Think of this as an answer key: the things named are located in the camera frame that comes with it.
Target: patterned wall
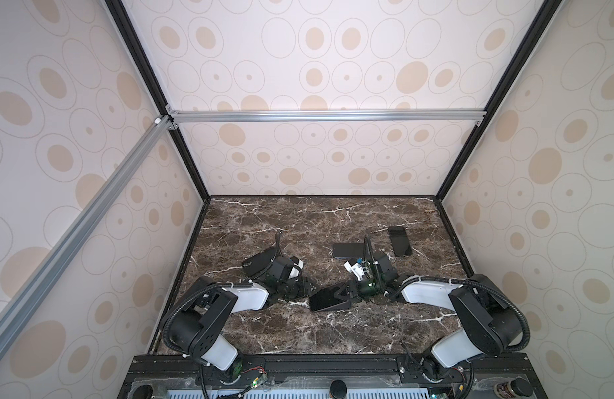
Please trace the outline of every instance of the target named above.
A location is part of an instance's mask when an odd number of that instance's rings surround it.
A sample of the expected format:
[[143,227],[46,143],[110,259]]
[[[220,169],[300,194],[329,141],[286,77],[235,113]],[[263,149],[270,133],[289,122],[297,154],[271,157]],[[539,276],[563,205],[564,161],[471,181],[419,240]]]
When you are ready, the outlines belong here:
[[435,194],[473,121],[183,124],[212,194]]
[[182,110],[476,108],[541,0],[125,0]]
[[0,312],[156,114],[95,0],[0,0]]
[[551,399],[614,398],[614,0],[572,0],[445,202]]
[[0,363],[0,399],[115,398],[144,354],[201,200],[166,134]]

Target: vent grille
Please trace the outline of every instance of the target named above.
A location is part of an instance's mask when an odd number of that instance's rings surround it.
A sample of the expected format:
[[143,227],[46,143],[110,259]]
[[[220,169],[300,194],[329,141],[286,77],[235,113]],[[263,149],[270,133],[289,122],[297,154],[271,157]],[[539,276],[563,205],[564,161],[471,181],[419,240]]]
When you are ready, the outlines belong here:
[[[238,393],[234,389],[212,390],[210,399]],[[348,399],[429,399],[426,388],[355,388],[349,389]],[[168,399],[203,399],[200,389],[177,389],[168,391]],[[327,389],[277,389],[271,392],[248,392],[244,399],[329,399]]]

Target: black smartphone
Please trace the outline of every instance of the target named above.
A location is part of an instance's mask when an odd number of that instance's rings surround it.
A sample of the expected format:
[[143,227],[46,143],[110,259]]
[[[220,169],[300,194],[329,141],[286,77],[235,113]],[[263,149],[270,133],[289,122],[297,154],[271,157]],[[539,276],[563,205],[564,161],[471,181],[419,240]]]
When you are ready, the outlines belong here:
[[331,256],[336,259],[358,259],[362,257],[364,243],[336,243],[331,246]]
[[407,231],[402,226],[394,226],[388,228],[391,246],[396,256],[409,256],[413,253]]

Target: brown marble surface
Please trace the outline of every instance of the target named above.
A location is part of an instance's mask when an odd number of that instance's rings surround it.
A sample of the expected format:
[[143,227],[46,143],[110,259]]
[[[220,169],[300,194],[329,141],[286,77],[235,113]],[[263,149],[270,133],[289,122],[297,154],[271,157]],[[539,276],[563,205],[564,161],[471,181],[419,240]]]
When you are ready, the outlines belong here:
[[[414,254],[394,257],[387,226],[407,229]],[[331,258],[331,244],[359,242],[370,234],[376,251],[389,254],[400,274],[464,277],[435,205],[405,197],[219,197],[212,200],[187,271],[182,295],[199,276],[217,282],[245,279],[241,262],[283,232],[285,256],[305,262],[304,275],[319,287],[353,277]],[[350,310],[312,313],[307,299],[231,315],[225,338],[245,354],[394,353],[404,341],[422,352],[459,328],[454,312],[430,305],[354,304]],[[159,345],[157,354],[171,354]]]

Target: wallpaper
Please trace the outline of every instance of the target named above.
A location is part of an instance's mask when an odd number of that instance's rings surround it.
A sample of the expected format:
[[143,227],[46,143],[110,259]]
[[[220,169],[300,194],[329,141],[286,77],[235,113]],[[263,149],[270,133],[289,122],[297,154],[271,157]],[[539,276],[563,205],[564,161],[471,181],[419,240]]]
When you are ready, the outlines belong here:
[[0,362],[0,399],[116,398],[200,207],[165,133]]
[[445,206],[550,399],[614,398],[614,0],[572,0]]
[[124,3],[172,108],[267,110],[483,107],[542,1]]
[[210,194],[435,194],[474,121],[181,124]]
[[95,0],[0,0],[0,312],[155,114]]

